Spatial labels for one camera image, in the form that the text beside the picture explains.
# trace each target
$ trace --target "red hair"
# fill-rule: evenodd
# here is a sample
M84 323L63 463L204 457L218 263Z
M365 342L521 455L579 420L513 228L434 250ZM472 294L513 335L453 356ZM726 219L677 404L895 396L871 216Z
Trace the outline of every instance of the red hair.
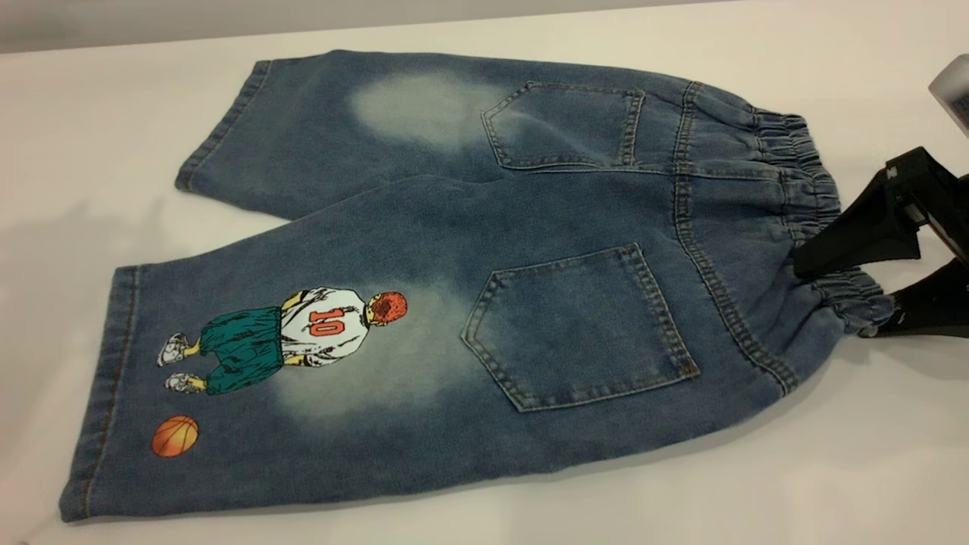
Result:
M379 294L379 297L380 299L370 307L373 310L374 322L389 324L407 313L407 300L404 299L403 294L384 292Z

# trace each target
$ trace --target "back pocket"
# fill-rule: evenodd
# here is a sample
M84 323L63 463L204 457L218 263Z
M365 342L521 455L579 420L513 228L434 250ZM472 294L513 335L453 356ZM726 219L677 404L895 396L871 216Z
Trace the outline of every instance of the back pocket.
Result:
M493 272L461 338L521 412L700 374L638 244Z
M509 169L632 165L644 93L529 81L482 113L498 164Z

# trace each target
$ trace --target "white jersey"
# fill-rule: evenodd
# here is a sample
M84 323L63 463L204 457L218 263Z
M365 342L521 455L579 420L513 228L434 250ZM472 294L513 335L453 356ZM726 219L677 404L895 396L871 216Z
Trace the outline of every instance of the white jersey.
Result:
M317 368L353 354L367 334L365 309L353 290L309 290L283 311L283 359L302 355Z

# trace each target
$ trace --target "white table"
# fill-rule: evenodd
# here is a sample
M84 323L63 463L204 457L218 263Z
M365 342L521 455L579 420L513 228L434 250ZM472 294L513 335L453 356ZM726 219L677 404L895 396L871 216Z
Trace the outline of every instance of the white table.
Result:
M736 2L0 55L0 539L106 543L967 543L969 341L846 338L739 428L658 452L416 498L64 525L111 270L282 220L177 192L260 58L332 48L606 64L807 117L845 203L924 145L969 143L926 86L969 51L969 3ZM867 269L888 290L951 259Z

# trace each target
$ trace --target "hem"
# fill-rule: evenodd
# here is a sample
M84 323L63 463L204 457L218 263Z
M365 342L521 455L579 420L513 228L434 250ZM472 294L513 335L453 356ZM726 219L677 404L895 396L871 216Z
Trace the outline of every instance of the hem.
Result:
M61 520L65 523L95 515L91 509L94 481L105 454L115 399L130 353L138 309L139 276L139 268L124 267L114 272L111 281L98 365L71 462L70 477L59 502Z
M259 90L263 88L263 84L266 82L271 67L271 60L261 60L253 66L252 73L242 85L242 89L239 90L239 94L235 97L229 111L226 112L222 120L212 129L212 132L202 145L192 152L189 158L182 163L181 168L178 169L178 176L175 178L175 187L182 191L195 191L192 187L192 176L195 175L195 172L202 167L205 161L219 148L226 137L229 136L229 133L232 132L235 123L242 117L246 108L249 107L249 104L259 93Z

